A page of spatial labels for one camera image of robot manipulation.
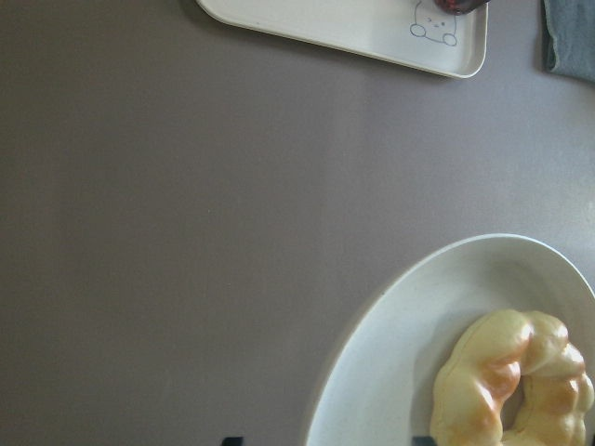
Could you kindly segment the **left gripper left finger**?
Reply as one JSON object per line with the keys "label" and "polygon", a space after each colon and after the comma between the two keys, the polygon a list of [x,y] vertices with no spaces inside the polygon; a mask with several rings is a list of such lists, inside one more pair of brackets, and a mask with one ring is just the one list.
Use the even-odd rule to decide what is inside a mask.
{"label": "left gripper left finger", "polygon": [[243,446],[244,445],[244,438],[243,437],[226,437],[220,443],[221,446]]}

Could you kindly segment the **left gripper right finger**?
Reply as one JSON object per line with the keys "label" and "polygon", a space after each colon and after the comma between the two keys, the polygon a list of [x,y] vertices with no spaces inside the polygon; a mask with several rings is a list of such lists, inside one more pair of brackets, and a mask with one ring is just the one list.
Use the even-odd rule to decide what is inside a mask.
{"label": "left gripper right finger", "polygon": [[414,436],[411,439],[412,446],[435,446],[435,440],[431,436]]}

